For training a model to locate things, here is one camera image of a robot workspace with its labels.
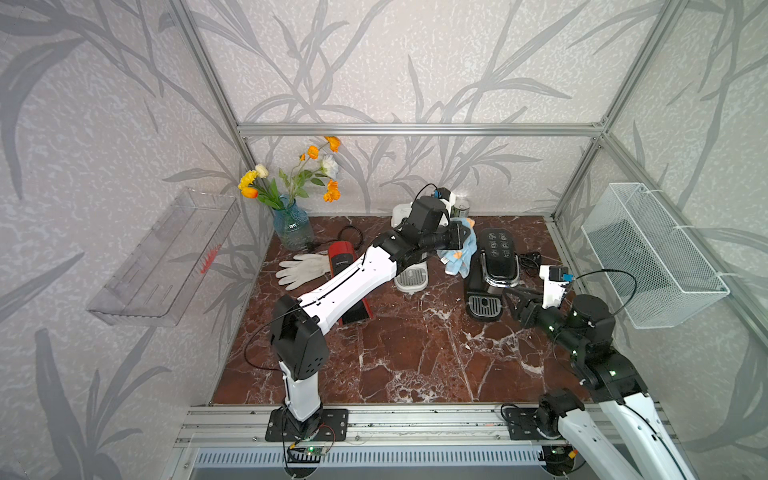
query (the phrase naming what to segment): yellow flower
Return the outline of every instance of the yellow flower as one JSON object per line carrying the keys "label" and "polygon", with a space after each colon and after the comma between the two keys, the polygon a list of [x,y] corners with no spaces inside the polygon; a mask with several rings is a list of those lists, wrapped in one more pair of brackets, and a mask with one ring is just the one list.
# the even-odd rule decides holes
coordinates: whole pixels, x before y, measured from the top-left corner
{"label": "yellow flower", "polygon": [[328,147],[331,149],[331,151],[339,151],[341,140],[339,140],[337,137],[325,137],[325,139],[328,141]]}
{"label": "yellow flower", "polygon": [[240,186],[239,188],[242,190],[249,185],[253,183],[254,180],[258,178],[259,174],[255,170],[249,170],[243,175],[243,178],[240,179]]}
{"label": "yellow flower", "polygon": [[325,195],[323,195],[323,200],[325,200],[328,203],[333,203],[334,200],[338,200],[341,198],[341,193],[339,193],[338,190],[328,190]]}
{"label": "yellow flower", "polygon": [[332,203],[334,200],[338,200],[339,198],[341,198],[341,193],[339,192],[339,182],[331,180],[328,182],[328,191],[325,195],[323,195],[323,200],[328,203]]}
{"label": "yellow flower", "polygon": [[245,187],[244,189],[240,190],[242,192],[244,197],[248,198],[256,198],[259,196],[259,191],[252,187]]}

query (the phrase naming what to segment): glass vase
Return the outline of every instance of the glass vase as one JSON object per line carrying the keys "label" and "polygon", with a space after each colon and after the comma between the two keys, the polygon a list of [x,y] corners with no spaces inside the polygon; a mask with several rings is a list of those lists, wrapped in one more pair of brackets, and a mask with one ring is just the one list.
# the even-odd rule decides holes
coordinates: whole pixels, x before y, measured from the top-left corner
{"label": "glass vase", "polygon": [[[287,195],[280,195],[280,199],[283,201],[283,205],[288,205]],[[273,208],[272,212],[275,233],[288,250],[302,250],[306,248],[308,243],[315,240],[310,225],[310,216],[296,204],[296,201],[285,208]]]}

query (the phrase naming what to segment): white flower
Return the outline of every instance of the white flower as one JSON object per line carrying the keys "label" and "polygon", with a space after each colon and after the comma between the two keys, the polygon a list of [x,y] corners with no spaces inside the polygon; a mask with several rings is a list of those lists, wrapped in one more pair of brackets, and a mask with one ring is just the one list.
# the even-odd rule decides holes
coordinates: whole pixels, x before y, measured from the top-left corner
{"label": "white flower", "polygon": [[270,171],[266,169],[262,164],[258,164],[256,166],[256,178],[266,178],[267,175],[270,174]]}
{"label": "white flower", "polygon": [[333,155],[324,155],[320,159],[320,171],[333,180],[336,179],[336,176],[339,175],[339,164],[333,160]]}

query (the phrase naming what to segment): work glove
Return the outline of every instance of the work glove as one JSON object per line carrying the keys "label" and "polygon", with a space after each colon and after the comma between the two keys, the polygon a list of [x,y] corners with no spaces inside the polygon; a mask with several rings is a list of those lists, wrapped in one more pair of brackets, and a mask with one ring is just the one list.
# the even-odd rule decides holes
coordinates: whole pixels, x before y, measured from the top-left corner
{"label": "work glove", "polygon": [[475,221],[464,217],[451,219],[451,221],[454,220],[459,220],[469,227],[469,237],[464,240],[464,247],[461,250],[437,250],[437,254],[440,257],[440,261],[445,264],[445,272],[448,275],[460,273],[462,278],[466,278],[469,275],[469,262],[472,260],[472,255],[478,249],[478,239],[475,231],[472,229],[475,226]]}
{"label": "work glove", "polygon": [[288,260],[280,262],[280,266],[284,267],[284,269],[275,273],[275,276],[280,279],[278,284],[285,285],[290,283],[286,290],[298,288],[304,283],[331,271],[331,264],[328,261],[327,255],[303,253],[294,256],[293,259],[298,261]]}

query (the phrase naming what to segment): black coffee machine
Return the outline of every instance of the black coffee machine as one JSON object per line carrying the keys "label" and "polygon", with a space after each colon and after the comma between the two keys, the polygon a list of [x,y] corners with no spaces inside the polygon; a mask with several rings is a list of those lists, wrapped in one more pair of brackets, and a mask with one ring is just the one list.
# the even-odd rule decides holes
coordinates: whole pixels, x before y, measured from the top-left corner
{"label": "black coffee machine", "polygon": [[498,320],[504,305],[502,292],[519,283],[520,263],[511,233],[501,228],[481,231],[464,280],[467,314],[481,322]]}

